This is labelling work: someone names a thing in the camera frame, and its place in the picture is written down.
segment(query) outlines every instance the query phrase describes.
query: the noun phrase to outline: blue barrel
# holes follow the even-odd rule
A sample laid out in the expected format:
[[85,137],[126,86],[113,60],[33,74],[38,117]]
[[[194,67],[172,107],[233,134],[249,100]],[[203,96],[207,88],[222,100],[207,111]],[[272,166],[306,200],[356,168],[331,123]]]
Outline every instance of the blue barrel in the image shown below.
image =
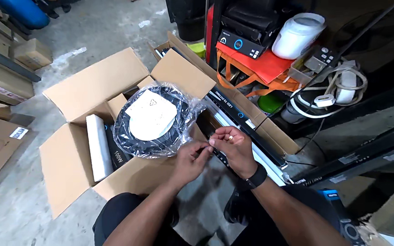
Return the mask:
[[0,5],[31,30],[41,29],[49,24],[48,16],[32,0],[0,0]]

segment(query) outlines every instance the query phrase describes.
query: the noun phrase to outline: blue circle logo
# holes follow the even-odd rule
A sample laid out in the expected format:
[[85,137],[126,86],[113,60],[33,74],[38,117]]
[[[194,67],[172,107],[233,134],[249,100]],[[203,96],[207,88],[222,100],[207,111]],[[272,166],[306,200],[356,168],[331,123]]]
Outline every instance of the blue circle logo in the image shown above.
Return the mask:
[[238,39],[235,41],[234,45],[235,49],[240,49],[241,47],[243,47],[243,41]]

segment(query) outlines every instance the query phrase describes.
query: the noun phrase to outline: plastic-wrapped light fixture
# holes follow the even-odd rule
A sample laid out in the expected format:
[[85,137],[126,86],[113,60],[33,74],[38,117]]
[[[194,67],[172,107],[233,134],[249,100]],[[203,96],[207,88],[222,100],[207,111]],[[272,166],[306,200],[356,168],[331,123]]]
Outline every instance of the plastic-wrapped light fixture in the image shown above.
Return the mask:
[[143,158],[173,156],[192,138],[189,128],[206,107],[176,85],[155,82],[141,88],[121,109],[112,129],[117,145]]

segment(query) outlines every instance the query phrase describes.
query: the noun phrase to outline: watch strap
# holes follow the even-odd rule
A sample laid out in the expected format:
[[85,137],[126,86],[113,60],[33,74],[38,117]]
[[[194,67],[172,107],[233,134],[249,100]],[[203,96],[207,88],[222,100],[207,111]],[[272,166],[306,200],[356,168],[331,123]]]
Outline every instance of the watch strap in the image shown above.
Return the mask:
[[257,163],[257,165],[258,168],[256,169],[254,175],[248,179],[240,179],[238,181],[236,186],[238,190],[253,190],[264,183],[265,179],[267,178],[267,171],[260,163]]

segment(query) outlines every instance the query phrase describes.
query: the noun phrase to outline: orange bag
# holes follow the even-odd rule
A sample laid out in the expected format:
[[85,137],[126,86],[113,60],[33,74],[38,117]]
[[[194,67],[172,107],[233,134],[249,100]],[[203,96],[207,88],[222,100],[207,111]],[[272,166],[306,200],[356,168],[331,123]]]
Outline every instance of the orange bag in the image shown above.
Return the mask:
[[[268,89],[257,90],[250,92],[246,97],[255,95],[267,95],[274,90],[286,90],[294,92],[299,88],[299,82],[289,78],[285,83],[283,81],[287,78],[288,68],[293,62],[275,56],[271,51],[266,51],[262,56],[254,60],[244,54],[241,54],[221,43],[217,43],[217,78],[220,84],[226,88],[239,88],[258,81],[261,84],[268,86]],[[249,76],[245,81],[233,86],[226,83],[218,71],[218,64],[220,57],[226,60],[226,80],[230,82],[231,71],[230,65],[234,65],[243,73]]]

